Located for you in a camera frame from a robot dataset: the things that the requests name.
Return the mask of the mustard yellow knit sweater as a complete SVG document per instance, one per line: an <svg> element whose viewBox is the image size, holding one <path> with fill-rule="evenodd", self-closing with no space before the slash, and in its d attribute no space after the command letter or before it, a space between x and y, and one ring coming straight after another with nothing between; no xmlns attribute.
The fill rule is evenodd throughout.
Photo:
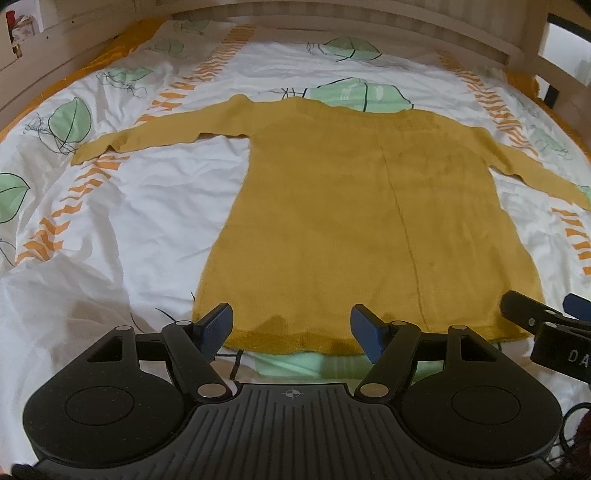
<svg viewBox="0 0 591 480"><path fill-rule="evenodd" d="M74 162L217 135L249 139L249 169L193 312L230 304L233 349L355 353L356 303L432 333L464 324L491 341L518 339L501 297L540 298L542 287L494 174L590 206L575 184L486 129L429 111L367 113L297 97L236 95L159 117L82 145Z"/></svg>

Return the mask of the beige wooden bed frame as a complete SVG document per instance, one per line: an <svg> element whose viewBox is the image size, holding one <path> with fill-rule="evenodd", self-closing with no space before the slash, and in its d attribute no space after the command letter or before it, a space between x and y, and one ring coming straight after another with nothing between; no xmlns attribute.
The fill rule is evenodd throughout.
<svg viewBox="0 0 591 480"><path fill-rule="evenodd" d="M489 49L482 60L503 64L549 84L549 107L565 112L583 101L586 85L543 56L551 26L590 37L587 1L42 1L43 32L13 47L1 28L1 131L26 115L46 86L80 78L80 68L103 45L128 36L145 40L163 18L204 15L233 23L305 31L349 31L424 41L459 50L465 39Z"/></svg>

